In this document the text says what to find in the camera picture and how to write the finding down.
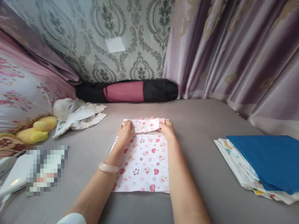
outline rolled mat bag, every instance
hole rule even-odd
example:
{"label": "rolled mat bag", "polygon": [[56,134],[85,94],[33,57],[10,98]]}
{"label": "rolled mat bag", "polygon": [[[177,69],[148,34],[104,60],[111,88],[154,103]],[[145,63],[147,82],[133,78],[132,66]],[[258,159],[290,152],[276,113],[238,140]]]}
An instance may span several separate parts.
{"label": "rolled mat bag", "polygon": [[83,82],[76,87],[76,94],[91,103],[167,102],[178,97],[178,85],[168,79]]}

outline gray bed sheet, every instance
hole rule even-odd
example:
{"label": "gray bed sheet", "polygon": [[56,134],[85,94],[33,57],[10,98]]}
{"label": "gray bed sheet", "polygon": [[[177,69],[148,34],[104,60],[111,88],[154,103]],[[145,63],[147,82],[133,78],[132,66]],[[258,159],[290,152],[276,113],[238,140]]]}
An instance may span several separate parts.
{"label": "gray bed sheet", "polygon": [[[86,130],[49,138],[45,148],[69,145],[64,175],[43,196],[14,193],[1,214],[1,224],[56,223],[74,204],[99,162],[109,154],[124,118],[165,117],[175,127],[189,169],[212,223],[298,223],[299,204],[285,205],[242,188],[213,140],[226,135],[262,133],[218,100],[175,100],[167,103],[109,103],[100,123]],[[99,223],[173,223],[169,194],[112,193]]]}

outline yellow plush toy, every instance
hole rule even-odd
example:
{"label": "yellow plush toy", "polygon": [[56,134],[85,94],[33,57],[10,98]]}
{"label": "yellow plush toy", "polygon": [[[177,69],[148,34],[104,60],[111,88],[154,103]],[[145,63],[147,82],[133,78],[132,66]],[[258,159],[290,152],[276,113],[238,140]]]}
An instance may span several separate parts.
{"label": "yellow plush toy", "polygon": [[43,117],[33,124],[33,128],[22,130],[16,136],[24,143],[35,145],[48,139],[48,133],[56,128],[57,118],[53,116]]}

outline stack of folded cloth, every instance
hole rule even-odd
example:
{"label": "stack of folded cloth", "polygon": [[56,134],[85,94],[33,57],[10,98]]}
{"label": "stack of folded cloth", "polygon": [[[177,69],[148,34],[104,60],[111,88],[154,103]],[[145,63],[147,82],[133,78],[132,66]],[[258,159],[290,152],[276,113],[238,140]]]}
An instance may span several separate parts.
{"label": "stack of folded cloth", "polygon": [[214,140],[241,186],[256,195],[299,201],[299,141],[290,136],[227,136]]}

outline damask pattern wallpaper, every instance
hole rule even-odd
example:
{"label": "damask pattern wallpaper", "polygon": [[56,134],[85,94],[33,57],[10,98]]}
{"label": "damask pattern wallpaper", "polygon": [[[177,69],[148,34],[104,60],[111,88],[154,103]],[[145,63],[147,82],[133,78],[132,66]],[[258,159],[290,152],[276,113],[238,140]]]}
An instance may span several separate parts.
{"label": "damask pattern wallpaper", "polygon": [[[83,80],[162,78],[175,0],[5,0]],[[105,39],[123,37],[109,53]]]}

